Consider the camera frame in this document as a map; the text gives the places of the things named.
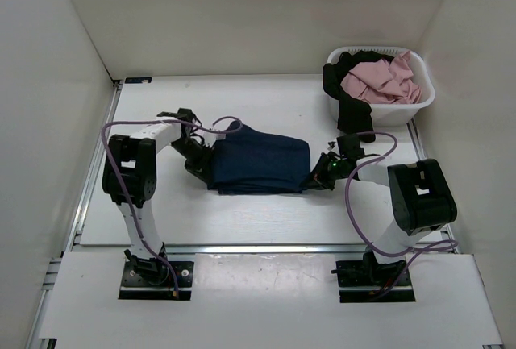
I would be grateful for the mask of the dark blue denim trousers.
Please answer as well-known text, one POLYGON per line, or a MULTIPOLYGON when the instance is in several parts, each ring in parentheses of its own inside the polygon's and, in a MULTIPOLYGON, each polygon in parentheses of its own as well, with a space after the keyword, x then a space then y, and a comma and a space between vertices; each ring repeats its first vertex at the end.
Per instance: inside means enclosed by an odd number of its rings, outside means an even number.
POLYGON ((214 142, 209 190, 221 195, 301 193, 310 174, 302 139, 256 131, 233 121, 214 142))

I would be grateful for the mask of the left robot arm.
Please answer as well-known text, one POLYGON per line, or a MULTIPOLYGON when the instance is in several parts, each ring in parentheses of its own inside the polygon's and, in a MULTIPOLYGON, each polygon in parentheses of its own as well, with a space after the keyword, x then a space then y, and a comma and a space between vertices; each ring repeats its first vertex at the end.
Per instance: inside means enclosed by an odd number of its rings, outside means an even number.
POLYGON ((177 274, 166 261, 164 243, 158 236, 152 213, 152 197, 157 187, 156 156, 166 147, 173 148, 185 158, 187 172, 209 183, 213 150, 203 139, 195 139, 201 123, 190 109, 162 112, 133 135, 108 138, 106 131, 114 125, 107 124, 101 131, 106 149, 102 189, 123 215, 131 241, 125 255, 131 269, 150 284, 176 281, 177 274))

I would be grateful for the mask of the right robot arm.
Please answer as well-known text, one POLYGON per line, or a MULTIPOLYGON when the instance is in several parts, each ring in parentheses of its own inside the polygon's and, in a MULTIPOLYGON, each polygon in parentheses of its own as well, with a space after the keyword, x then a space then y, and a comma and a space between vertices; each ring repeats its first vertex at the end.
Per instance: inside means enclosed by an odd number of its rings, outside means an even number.
POLYGON ((347 215, 366 250, 361 260, 339 263, 334 273, 346 285, 393 285, 408 268, 406 254, 450 251, 455 240, 441 240, 426 247, 419 241, 441 230, 457 218, 457 207, 443 171, 435 159, 413 164, 393 162, 389 153, 368 154, 361 147, 360 134, 337 138, 337 151, 321 154, 302 188, 333 190, 338 180, 345 182, 347 215), (389 189, 393 221, 375 241, 360 229, 351 204, 353 181, 371 182, 389 189))

